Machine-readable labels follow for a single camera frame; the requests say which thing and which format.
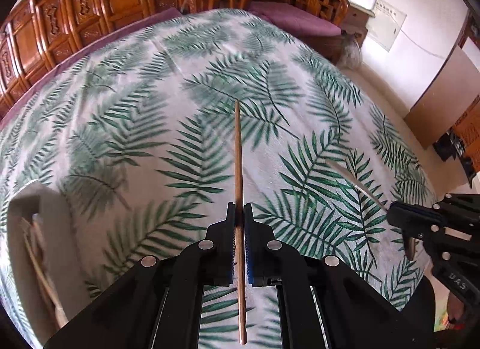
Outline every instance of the seat cushion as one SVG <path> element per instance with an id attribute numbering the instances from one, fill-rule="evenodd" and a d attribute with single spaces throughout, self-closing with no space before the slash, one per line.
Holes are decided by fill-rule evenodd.
<path id="1" fill-rule="evenodd" d="M 338 36 L 342 32 L 331 22 L 288 3 L 252 2 L 248 11 L 294 36 Z"/>

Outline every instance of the round metal pin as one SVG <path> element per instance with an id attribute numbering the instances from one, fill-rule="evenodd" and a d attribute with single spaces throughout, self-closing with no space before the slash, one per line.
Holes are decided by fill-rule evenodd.
<path id="1" fill-rule="evenodd" d="M 282 243 L 278 240 L 271 240 L 267 243 L 267 247 L 270 250 L 280 250 L 282 248 Z"/>
<path id="2" fill-rule="evenodd" d="M 147 255 L 142 258 L 142 265 L 146 268 L 154 266 L 157 263 L 157 259 L 153 255 Z"/>
<path id="3" fill-rule="evenodd" d="M 340 263 L 338 257 L 335 257 L 334 255 L 327 255 L 324 261 L 325 264 L 327 264 L 328 266 L 338 266 L 338 264 Z"/>
<path id="4" fill-rule="evenodd" d="M 204 239 L 198 242 L 198 247 L 202 250 L 210 250 L 213 247 L 213 242 L 209 239 Z"/>

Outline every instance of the wooden chopstick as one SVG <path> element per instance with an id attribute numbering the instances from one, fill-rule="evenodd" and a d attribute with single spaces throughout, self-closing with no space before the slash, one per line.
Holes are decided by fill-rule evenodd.
<path id="1" fill-rule="evenodd" d="M 242 131 L 240 127 L 240 103 L 235 101 L 235 252 L 238 276 L 238 330 L 239 341 L 247 343 L 247 307 L 245 301 L 245 243 L 243 220 L 243 174 L 242 174 Z"/>

